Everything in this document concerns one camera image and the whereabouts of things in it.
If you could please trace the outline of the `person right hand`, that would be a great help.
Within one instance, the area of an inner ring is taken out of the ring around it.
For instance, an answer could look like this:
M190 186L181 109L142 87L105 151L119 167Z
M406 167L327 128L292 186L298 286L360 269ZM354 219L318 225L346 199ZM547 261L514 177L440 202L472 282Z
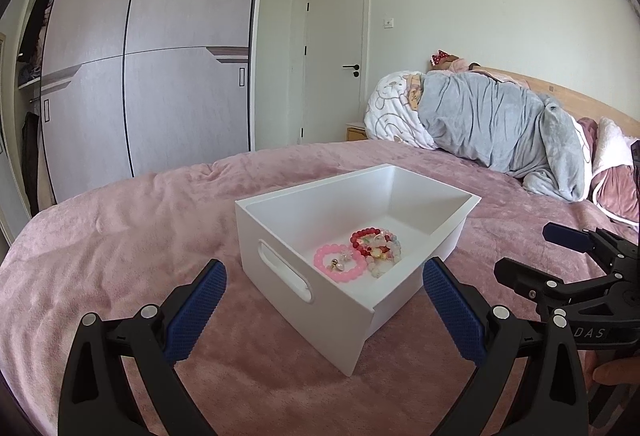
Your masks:
M584 378L587 388L594 383L608 386L640 384L640 357L604 362L596 352L586 352Z

